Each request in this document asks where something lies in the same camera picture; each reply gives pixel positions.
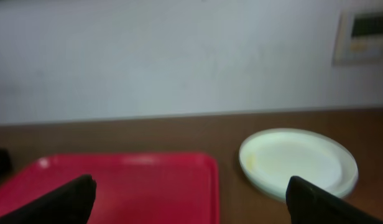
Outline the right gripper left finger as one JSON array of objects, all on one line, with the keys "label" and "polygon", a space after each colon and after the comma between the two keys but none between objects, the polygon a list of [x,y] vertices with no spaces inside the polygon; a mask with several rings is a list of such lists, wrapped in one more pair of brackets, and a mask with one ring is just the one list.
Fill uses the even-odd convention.
[{"label": "right gripper left finger", "polygon": [[0,217],[0,224],[86,224],[96,199],[97,183],[81,175]]}]

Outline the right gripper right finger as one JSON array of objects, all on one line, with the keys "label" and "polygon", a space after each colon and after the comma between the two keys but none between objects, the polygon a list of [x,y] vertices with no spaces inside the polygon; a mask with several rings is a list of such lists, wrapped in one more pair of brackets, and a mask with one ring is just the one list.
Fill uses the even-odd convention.
[{"label": "right gripper right finger", "polygon": [[285,201],[292,224],[383,224],[299,176],[290,178]]}]

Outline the white plate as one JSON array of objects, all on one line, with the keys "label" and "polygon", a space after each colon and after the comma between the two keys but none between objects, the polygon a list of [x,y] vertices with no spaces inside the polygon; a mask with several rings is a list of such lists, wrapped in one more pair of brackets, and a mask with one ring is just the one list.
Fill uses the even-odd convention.
[{"label": "white plate", "polygon": [[302,129],[259,131],[242,142],[238,159],[255,188],[282,202],[293,176],[338,198],[349,195],[359,178],[356,160],[344,146]]}]

